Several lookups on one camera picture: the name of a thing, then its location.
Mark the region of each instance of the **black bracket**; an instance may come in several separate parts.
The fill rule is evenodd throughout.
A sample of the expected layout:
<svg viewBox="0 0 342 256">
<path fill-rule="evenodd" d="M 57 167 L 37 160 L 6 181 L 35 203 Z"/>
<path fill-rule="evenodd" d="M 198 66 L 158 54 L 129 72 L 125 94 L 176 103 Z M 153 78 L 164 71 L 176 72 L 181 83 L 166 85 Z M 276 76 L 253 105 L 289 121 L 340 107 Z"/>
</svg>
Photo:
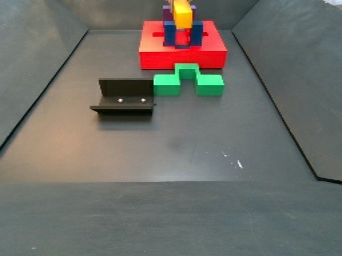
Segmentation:
<svg viewBox="0 0 342 256">
<path fill-rule="evenodd" d="M 101 114 L 153 114 L 153 79 L 99 79 L 102 100 L 91 109 Z"/>
</svg>

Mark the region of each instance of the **green block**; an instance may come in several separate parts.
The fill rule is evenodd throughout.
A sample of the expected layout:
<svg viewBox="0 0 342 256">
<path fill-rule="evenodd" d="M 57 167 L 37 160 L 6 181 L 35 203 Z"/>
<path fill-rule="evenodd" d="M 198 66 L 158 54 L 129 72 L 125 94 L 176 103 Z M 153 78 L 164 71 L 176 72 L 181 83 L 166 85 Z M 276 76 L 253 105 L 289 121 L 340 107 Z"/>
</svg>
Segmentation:
<svg viewBox="0 0 342 256">
<path fill-rule="evenodd" d="M 181 80 L 178 75 L 156 75 L 156 96 L 178 96 L 181 94 Z"/>
<path fill-rule="evenodd" d="M 200 75 L 197 78 L 198 96 L 222 96 L 225 81 L 222 75 Z"/>
<path fill-rule="evenodd" d="M 196 80 L 200 73 L 198 64 L 176 64 L 176 74 L 181 79 Z"/>
<path fill-rule="evenodd" d="M 181 94 L 181 79 L 197 81 L 198 96 L 221 96 L 225 82 L 222 75 L 202 75 L 196 63 L 177 63 L 176 74 L 158 74 L 154 77 L 157 96 L 178 96 Z"/>
</svg>

